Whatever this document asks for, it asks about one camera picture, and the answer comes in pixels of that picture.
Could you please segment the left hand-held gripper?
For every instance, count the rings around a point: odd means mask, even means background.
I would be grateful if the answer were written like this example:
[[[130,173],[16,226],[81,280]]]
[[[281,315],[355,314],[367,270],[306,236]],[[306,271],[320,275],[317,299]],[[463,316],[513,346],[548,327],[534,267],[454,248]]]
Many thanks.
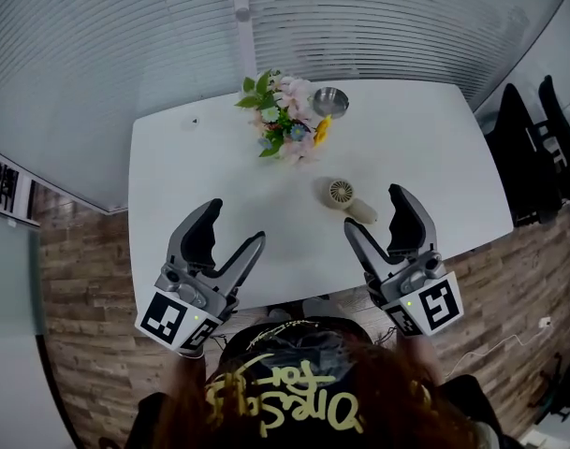
[[[238,306],[239,287],[265,248],[259,231],[215,270],[213,224],[222,206],[220,198],[204,203],[173,231],[152,298],[136,319],[140,332],[181,356],[203,355],[205,341]]]

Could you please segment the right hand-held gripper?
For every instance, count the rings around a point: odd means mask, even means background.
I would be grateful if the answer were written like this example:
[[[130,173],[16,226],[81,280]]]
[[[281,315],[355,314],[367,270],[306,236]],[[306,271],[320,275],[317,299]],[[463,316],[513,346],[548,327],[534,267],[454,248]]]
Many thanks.
[[[344,234],[363,267],[374,305],[405,337],[432,336],[464,315],[459,284],[436,252],[434,222],[419,200],[393,183],[395,209],[387,253],[363,224],[347,217]]]

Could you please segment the beige handheld fan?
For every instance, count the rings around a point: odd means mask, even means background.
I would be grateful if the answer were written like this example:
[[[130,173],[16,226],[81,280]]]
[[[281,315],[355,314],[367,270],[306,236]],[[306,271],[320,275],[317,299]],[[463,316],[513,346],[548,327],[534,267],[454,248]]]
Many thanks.
[[[351,183],[343,179],[331,179],[323,190],[328,208],[341,210],[364,225],[372,225],[378,219],[377,211],[358,198]]]

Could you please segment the person's right forearm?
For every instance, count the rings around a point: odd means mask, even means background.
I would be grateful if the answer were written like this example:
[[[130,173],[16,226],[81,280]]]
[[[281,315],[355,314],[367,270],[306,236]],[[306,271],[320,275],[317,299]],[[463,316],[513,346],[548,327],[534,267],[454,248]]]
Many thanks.
[[[435,385],[445,382],[442,363],[429,337],[421,335],[406,338],[398,333],[396,348],[413,364],[423,368]]]

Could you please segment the person's left forearm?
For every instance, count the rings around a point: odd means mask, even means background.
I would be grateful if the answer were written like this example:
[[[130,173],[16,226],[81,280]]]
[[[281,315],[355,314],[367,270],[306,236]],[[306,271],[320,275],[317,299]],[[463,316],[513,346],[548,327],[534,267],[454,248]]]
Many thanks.
[[[201,388],[206,381],[205,355],[180,356],[173,380],[179,391],[193,391]]]

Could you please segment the white standing desk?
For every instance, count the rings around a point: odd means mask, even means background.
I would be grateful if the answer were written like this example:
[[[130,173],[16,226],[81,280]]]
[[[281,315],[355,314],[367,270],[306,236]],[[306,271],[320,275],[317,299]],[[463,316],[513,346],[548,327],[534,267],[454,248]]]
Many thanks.
[[[138,119],[128,183],[130,259],[143,308],[174,229],[200,205],[224,205],[212,256],[223,265],[257,232],[265,249],[240,292],[242,309],[320,296],[363,284],[343,232],[318,187],[341,178],[375,209],[370,233],[390,241],[388,187],[409,190],[435,223],[442,257],[511,232],[513,222],[489,147],[460,89],[416,80],[338,80],[348,97],[311,162],[262,157],[251,112],[228,94]]]

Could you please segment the grey trousers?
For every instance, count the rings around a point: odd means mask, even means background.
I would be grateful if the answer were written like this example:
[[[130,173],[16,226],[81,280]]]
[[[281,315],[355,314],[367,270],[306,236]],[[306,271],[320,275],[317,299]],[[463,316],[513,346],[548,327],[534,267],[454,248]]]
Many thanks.
[[[340,307],[329,298],[311,297],[268,307],[260,323],[281,323],[316,317],[344,317]]]

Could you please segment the black printed t-shirt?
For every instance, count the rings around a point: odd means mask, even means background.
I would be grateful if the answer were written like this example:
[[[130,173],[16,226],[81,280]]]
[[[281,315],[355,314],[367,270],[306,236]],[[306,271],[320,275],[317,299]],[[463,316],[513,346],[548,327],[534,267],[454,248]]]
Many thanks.
[[[124,449],[502,449],[476,378],[435,385],[355,322],[245,328],[198,390],[139,403]]]

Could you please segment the black office chair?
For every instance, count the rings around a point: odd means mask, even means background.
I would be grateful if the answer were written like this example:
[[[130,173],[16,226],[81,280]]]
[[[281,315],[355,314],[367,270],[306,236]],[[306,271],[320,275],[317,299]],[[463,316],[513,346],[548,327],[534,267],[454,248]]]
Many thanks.
[[[557,140],[563,156],[559,171],[562,192],[565,197],[570,197],[570,123],[564,116],[550,75],[544,77],[538,95],[547,116],[546,127]]]
[[[553,157],[541,138],[531,136],[534,129],[518,89],[507,84],[485,140],[515,227],[550,223],[563,206]]]

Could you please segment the round metal ashtray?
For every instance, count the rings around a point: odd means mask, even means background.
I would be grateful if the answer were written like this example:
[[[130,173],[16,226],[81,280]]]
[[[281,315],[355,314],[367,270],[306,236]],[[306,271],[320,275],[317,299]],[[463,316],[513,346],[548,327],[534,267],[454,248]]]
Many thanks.
[[[349,99],[340,89],[323,87],[314,93],[312,105],[314,112],[321,118],[330,116],[332,119],[338,119],[347,112]]]

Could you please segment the artificial flower bouquet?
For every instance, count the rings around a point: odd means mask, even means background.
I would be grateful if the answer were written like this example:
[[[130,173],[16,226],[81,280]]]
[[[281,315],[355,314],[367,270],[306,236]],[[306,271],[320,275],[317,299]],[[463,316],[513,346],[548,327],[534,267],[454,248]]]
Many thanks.
[[[313,85],[303,78],[268,69],[241,84],[239,109],[253,113],[251,125],[258,134],[261,158],[291,165],[312,162],[329,135],[333,115],[313,109]]]

